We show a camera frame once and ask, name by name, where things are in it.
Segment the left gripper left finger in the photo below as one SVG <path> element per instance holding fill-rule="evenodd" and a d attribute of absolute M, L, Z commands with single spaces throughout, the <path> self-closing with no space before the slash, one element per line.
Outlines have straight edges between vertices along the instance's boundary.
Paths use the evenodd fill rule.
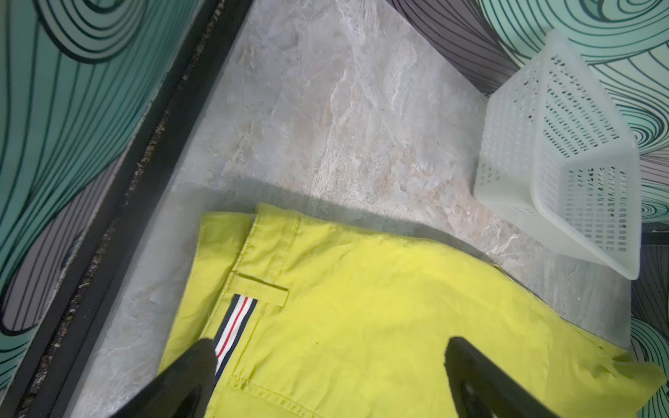
<path fill-rule="evenodd" d="M 115 417 L 203 417 L 214 390 L 214 343 L 201 339 L 155 377 Z"/>

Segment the yellow-green long pants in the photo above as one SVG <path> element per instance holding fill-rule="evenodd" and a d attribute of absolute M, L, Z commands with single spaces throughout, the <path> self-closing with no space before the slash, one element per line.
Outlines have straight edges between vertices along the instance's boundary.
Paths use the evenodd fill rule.
<path fill-rule="evenodd" d="M 562 417 L 634 417 L 667 380 L 469 254 L 266 204 L 202 216 L 160 366 L 214 343 L 209 417 L 453 417 L 456 336 Z"/>

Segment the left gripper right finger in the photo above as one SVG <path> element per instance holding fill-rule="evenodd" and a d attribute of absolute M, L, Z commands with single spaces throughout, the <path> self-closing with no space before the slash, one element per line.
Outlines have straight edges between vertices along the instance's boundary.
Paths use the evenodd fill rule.
<path fill-rule="evenodd" d="M 555 416 L 463 337 L 449 339 L 444 366 L 459 417 Z"/>

